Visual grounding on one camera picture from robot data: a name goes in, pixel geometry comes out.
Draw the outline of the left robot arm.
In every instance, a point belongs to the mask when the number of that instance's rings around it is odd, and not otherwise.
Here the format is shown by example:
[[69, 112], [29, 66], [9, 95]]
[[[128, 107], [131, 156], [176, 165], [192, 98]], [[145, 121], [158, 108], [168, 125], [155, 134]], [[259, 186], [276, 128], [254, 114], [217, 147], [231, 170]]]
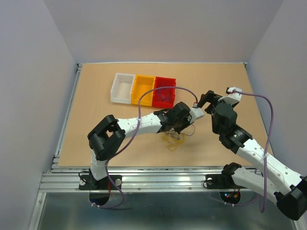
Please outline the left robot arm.
[[115, 157], [125, 139], [133, 140], [141, 134], [161, 133], [170, 130], [180, 133], [190, 125], [191, 109], [183, 102], [171, 109], [155, 111], [140, 118], [116, 119], [107, 115], [88, 134], [92, 151], [89, 179], [91, 185], [101, 189], [106, 185], [106, 164]]

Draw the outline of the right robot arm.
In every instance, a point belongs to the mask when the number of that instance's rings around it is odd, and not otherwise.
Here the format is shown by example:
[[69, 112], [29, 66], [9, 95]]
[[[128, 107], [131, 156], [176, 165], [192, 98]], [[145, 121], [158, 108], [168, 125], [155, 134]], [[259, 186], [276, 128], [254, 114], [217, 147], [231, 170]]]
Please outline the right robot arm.
[[307, 178], [291, 170], [262, 148], [246, 130], [237, 125], [234, 107], [244, 94], [241, 89], [230, 87], [227, 96], [213, 91], [201, 95], [199, 108], [206, 103], [205, 112], [211, 115], [213, 133], [219, 136], [224, 147], [247, 160], [262, 174], [257, 175], [236, 163], [226, 165], [221, 172], [221, 184], [216, 188], [233, 185], [245, 187], [258, 195], [264, 202], [272, 201], [289, 219], [299, 220], [307, 210]]

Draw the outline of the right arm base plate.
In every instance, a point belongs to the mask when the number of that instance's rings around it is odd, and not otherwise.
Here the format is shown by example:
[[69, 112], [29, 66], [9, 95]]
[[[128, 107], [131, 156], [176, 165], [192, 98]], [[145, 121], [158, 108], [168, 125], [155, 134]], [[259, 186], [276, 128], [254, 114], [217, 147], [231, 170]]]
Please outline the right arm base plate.
[[207, 189], [234, 189], [238, 184], [234, 182], [235, 174], [207, 174], [202, 175], [202, 182]]

